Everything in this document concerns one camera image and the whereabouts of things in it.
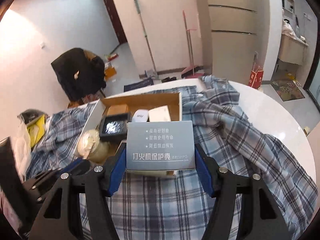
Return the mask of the grey lighter case box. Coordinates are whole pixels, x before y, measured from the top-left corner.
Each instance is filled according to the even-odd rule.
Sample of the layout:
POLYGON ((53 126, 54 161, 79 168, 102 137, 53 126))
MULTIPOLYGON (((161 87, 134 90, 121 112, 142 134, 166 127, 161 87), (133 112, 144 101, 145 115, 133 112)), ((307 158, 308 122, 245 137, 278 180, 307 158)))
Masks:
POLYGON ((195 168, 193 123, 131 122, 126 140, 129 171, 179 171, 195 168))

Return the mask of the black square display frame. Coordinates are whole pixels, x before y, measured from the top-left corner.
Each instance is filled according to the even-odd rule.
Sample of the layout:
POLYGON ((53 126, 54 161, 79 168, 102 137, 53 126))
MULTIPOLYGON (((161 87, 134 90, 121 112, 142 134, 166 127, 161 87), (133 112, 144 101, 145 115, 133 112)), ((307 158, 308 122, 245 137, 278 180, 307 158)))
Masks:
POLYGON ((120 142, 127 139, 131 113, 103 116, 99 125, 99 137, 103 142, 120 142))

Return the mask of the white remote control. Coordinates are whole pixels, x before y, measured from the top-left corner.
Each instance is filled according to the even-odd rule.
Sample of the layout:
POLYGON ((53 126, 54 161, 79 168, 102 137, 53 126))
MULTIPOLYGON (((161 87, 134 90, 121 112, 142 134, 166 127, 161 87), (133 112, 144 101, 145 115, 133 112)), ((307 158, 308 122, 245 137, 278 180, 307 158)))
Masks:
POLYGON ((135 111, 132 122, 147 122, 149 119, 149 111, 147 109, 138 109, 135 111))

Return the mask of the round cream cartoon tin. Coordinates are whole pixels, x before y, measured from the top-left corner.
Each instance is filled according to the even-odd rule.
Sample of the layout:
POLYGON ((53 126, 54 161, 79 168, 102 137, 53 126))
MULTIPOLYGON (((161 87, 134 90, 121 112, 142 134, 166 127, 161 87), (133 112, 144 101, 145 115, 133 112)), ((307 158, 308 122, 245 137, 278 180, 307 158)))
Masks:
POLYGON ((103 163, 108 155, 110 144, 100 140, 99 132, 90 129, 80 136, 77 150, 82 159, 93 163, 103 163))

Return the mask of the shallow cardboard box tray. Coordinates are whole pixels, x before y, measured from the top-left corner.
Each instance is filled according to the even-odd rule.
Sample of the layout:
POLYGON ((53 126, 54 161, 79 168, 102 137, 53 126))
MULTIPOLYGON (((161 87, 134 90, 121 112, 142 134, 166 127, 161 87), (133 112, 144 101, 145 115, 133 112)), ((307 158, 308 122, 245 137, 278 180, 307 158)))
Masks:
POLYGON ((172 121, 182 120, 182 94, 181 93, 159 93, 159 94, 140 94, 128 95, 115 98, 104 98, 98 100, 81 133, 85 133, 90 129, 99 127, 101 119, 107 114, 110 106, 113 105, 128 105, 128 110, 131 114, 138 109, 153 109, 167 105, 172 121))

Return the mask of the white plastic bag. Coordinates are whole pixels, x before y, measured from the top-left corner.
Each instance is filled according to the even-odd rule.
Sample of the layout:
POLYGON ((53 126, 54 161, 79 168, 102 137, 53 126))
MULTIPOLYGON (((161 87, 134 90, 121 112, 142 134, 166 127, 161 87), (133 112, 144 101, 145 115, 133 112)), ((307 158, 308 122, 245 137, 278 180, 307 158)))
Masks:
POLYGON ((22 119, 20 119, 20 124, 14 137, 13 150, 18 175, 21 181, 25 181, 26 172, 31 162, 31 146, 30 135, 22 119))

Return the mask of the white square charger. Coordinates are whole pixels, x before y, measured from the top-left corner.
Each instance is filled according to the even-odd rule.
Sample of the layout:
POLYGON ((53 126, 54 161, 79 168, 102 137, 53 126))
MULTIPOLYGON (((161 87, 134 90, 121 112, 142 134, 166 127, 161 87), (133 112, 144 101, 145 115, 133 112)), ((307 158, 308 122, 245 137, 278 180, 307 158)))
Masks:
POLYGON ((171 121, 169 107, 167 105, 156 107, 148 111, 149 122, 167 122, 171 121))

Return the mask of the grey bag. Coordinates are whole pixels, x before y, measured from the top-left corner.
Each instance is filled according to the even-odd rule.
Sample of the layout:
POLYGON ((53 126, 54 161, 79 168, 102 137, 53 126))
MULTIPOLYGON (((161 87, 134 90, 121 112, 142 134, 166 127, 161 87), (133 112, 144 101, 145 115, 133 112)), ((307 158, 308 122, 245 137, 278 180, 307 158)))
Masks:
POLYGON ((38 110, 38 109, 27 109, 20 113, 17 118, 20 119, 22 122, 24 122, 26 125, 30 122, 33 122, 34 120, 37 120, 41 116, 44 115, 44 119, 46 120, 48 118, 48 114, 38 110))

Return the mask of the orange box on floor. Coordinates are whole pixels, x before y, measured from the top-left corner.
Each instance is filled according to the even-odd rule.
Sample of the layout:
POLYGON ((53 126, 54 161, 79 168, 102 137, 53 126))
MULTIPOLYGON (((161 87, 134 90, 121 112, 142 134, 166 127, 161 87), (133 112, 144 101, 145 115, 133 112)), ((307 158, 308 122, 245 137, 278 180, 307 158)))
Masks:
POLYGON ((107 66, 104 70, 104 77, 105 77, 105 80, 108 81, 112 78, 114 78, 117 74, 117 71, 116 69, 114 68, 114 66, 110 65, 110 66, 107 66))

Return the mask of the red cardboard box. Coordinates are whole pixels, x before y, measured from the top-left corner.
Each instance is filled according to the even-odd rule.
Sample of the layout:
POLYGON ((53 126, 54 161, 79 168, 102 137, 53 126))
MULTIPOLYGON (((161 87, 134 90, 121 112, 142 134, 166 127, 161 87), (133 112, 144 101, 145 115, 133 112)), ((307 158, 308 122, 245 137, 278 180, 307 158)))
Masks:
POLYGON ((261 86, 263 80, 264 70, 258 64, 253 64, 251 74, 249 77, 248 86, 254 89, 258 89, 261 86))

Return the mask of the chair with black jacket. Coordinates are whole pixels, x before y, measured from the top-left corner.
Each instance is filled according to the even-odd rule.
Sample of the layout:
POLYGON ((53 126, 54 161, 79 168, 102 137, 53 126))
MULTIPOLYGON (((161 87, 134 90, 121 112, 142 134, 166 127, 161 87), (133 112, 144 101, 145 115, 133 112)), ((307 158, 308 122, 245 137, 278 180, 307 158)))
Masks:
POLYGON ((71 102, 80 101, 106 87, 105 63, 89 50, 72 48, 55 59, 51 66, 71 102))

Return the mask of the patterned floor mat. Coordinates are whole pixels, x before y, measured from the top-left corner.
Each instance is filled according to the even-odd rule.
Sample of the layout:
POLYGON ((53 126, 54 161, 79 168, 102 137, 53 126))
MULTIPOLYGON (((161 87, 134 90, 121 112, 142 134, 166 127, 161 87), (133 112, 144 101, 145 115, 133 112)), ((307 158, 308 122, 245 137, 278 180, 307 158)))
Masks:
POLYGON ((292 80, 272 81, 271 86, 283 102, 305 98, 298 86, 292 80))

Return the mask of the beige sink cabinet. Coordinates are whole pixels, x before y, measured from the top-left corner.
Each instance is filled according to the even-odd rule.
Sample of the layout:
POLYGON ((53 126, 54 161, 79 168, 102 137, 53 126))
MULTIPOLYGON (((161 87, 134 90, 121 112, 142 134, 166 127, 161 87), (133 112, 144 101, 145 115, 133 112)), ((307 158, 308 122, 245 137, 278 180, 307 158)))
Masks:
POLYGON ((283 62, 302 66, 304 62, 304 52, 308 49, 308 46, 307 43, 301 40, 296 40, 282 34, 278 59, 283 62))

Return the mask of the beige refrigerator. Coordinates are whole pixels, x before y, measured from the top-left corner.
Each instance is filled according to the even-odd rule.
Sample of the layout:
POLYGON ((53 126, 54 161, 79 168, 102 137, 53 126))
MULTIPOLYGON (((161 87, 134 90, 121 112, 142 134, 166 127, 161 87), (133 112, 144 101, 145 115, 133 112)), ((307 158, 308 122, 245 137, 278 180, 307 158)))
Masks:
POLYGON ((208 74, 248 84, 257 49, 256 1, 196 0, 208 74))

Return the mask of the dark red door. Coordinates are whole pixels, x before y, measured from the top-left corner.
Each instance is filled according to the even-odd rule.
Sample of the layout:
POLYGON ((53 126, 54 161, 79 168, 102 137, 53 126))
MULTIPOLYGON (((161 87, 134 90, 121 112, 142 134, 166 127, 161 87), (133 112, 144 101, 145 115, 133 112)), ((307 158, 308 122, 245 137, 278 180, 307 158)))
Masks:
POLYGON ((127 38, 123 29, 123 26, 121 24, 118 12, 116 10, 116 6, 114 4, 113 0, 103 0, 105 3, 105 7, 107 9, 107 12, 109 14, 110 20, 112 22, 112 26, 114 28, 114 31, 116 33, 117 39, 119 41, 119 44, 127 43, 127 38))

